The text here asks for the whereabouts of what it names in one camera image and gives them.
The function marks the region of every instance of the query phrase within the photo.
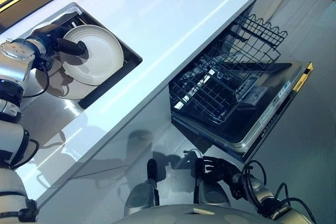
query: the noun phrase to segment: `plate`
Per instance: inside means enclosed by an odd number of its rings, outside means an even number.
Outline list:
[[[73,42],[83,41],[88,55],[73,56],[60,53],[64,69],[77,81],[100,85],[123,65],[123,52],[115,36],[104,28],[82,25],[64,35]]]
[[[97,87],[86,85],[69,76],[58,57],[55,57],[54,64],[48,74],[50,77],[50,85],[47,92],[56,97],[82,99]],[[46,86],[46,76],[42,71],[36,70],[35,78],[41,87],[44,88]]]

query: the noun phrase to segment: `dishwasher rack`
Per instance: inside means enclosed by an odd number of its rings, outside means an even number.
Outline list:
[[[173,109],[222,124],[279,58],[286,31],[240,15],[170,82]]]

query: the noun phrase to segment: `floor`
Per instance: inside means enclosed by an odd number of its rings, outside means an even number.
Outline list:
[[[286,182],[290,196],[305,201],[317,223],[324,224],[336,222],[335,17],[336,3],[331,0],[285,0],[272,18],[273,25],[289,33],[278,48],[282,58],[312,61],[314,71],[254,157],[265,167],[269,189],[275,192],[281,182]],[[145,181],[146,163],[152,157],[158,161],[162,179],[158,183],[161,204],[192,203],[194,179],[188,166],[179,165],[179,161],[183,151],[193,148],[193,144],[168,124],[160,139],[153,141],[133,165],[71,180],[41,209],[39,221],[113,223],[119,220],[130,190]],[[233,161],[216,147],[211,147],[206,155]],[[227,186],[223,187],[233,208],[255,213],[249,203],[232,199]],[[295,203],[293,206],[305,214],[302,207]]]

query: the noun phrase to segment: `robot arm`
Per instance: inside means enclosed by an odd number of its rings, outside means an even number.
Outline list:
[[[250,174],[251,164],[257,163],[264,172],[264,183],[256,179]],[[313,224],[315,219],[312,216],[309,208],[301,200],[296,198],[287,198],[280,201],[277,196],[268,190],[266,185],[266,175],[263,167],[257,161],[250,161],[241,172],[235,165],[220,158],[203,157],[203,173],[202,180],[213,183],[223,180],[231,190],[231,194],[235,199],[244,198],[253,204],[258,213],[266,218],[276,220],[283,224]],[[290,201],[299,201],[306,207],[310,221],[303,214],[292,208]]]
[[[72,55],[85,52],[82,41],[63,39],[68,30],[51,24],[34,30],[26,39],[7,40],[0,45],[0,222],[36,220],[36,202],[28,199],[20,177],[13,171],[23,159],[29,141],[38,149],[38,143],[29,139],[28,131],[17,124],[20,104],[32,69],[47,74],[53,66],[51,56],[55,51]]]

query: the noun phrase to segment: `sink basin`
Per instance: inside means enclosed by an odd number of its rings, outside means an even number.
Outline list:
[[[74,24],[75,26],[90,24],[103,27],[76,3],[67,5],[57,13],[42,20],[42,23],[53,23],[69,28],[73,28]],[[20,38],[27,37],[32,29],[22,34]],[[123,66],[83,99],[68,100],[47,92],[38,97],[23,98],[21,104],[22,118],[19,123],[29,131],[30,138],[40,143],[40,146],[48,142],[55,134],[60,132],[62,128],[83,112],[84,109],[141,63],[142,59],[117,36],[116,38],[123,50]],[[25,94],[35,94],[44,88],[41,87],[35,78],[36,71],[38,70],[34,69],[30,72],[29,84]]]

